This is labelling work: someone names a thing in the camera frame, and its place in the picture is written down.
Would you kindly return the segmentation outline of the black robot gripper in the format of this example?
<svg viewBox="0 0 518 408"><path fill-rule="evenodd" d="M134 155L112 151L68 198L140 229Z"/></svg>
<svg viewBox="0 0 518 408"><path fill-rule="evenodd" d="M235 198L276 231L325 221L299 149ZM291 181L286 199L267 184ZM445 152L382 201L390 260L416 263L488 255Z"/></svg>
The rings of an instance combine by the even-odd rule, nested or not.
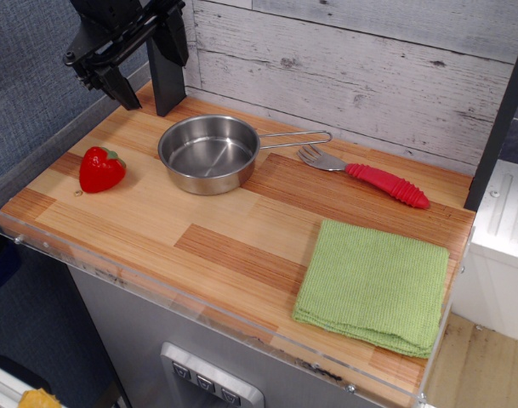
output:
<svg viewBox="0 0 518 408"><path fill-rule="evenodd" d="M138 110L140 102L117 66L145 41L153 40L165 59L186 66L183 1L73 1L71 5L80 26L64 64L127 111Z"/></svg>

